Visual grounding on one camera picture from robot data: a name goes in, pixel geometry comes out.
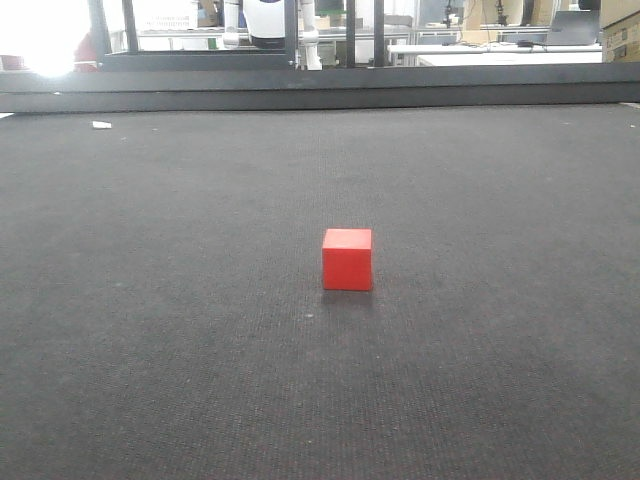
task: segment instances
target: cube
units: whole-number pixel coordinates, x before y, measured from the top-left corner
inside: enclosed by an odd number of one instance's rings
[[[327,230],[322,243],[326,290],[371,290],[371,238],[367,228]]]

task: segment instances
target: table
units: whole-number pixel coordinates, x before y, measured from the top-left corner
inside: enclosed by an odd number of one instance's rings
[[[542,63],[600,63],[601,45],[518,47],[515,44],[471,45],[390,45],[392,63],[402,55],[413,63],[429,66],[444,65],[513,65]]]

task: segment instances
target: cardboard box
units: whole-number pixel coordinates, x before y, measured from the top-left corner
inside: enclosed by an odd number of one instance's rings
[[[640,11],[605,28],[602,43],[606,63],[640,61]]]
[[[533,5],[531,25],[551,25],[555,14],[554,0],[537,0]]]
[[[497,30],[462,30],[460,41],[473,45],[485,45],[498,41]]]
[[[217,27],[218,9],[213,0],[199,0],[198,27]]]
[[[600,26],[613,25],[640,11],[640,0],[602,0],[600,5]]]

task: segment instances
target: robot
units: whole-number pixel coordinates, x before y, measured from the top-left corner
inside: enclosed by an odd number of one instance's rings
[[[238,13],[240,3],[247,21],[251,44],[264,49],[284,48],[284,2],[285,0],[224,0],[225,48],[234,49],[240,43]],[[298,0],[304,31],[302,43],[306,50],[307,69],[322,70],[318,56],[318,30],[315,26],[316,7],[314,0]]]

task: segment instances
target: floor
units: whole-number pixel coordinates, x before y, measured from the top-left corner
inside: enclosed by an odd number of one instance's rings
[[[0,478],[640,478],[639,151],[623,105],[3,118]]]

